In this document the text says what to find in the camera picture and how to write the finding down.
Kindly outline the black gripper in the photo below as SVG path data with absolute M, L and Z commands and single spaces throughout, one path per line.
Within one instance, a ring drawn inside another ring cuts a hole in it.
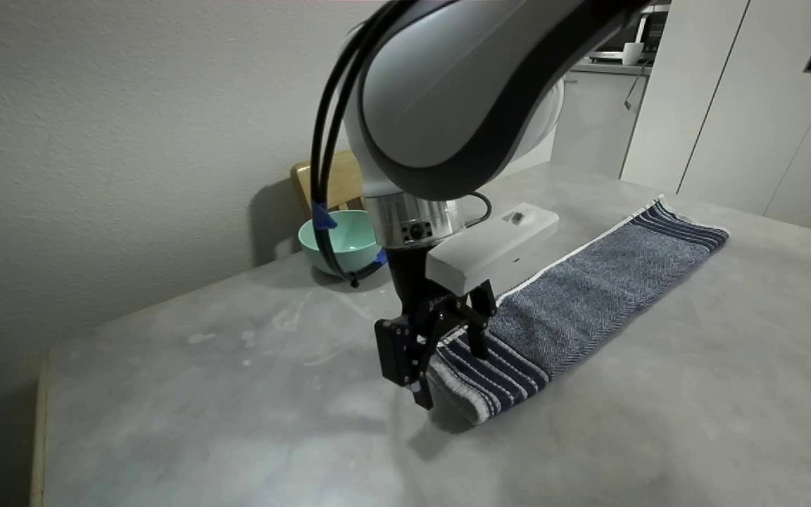
M 388 270 L 403 314 L 374 325 L 379 375 L 412 391 L 422 409 L 434 405 L 429 360 L 446 335 L 464 330 L 471 352 L 487 356 L 487 322 L 495 315 L 492 284 L 482 283 L 468 292 L 468 304 L 426 277 L 429 250 L 406 249 L 388 253 Z

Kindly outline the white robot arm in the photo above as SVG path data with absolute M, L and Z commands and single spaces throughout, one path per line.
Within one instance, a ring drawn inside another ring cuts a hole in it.
M 492 394 L 539 378 L 484 335 L 492 287 L 529 274 L 557 225 L 512 206 L 474 228 L 457 204 L 547 136 L 547 97 L 647 0 L 388 0 L 365 28 L 343 126 L 403 314 L 374 325 L 379 371 L 429 409 L 443 339 L 468 332 L 458 366 Z

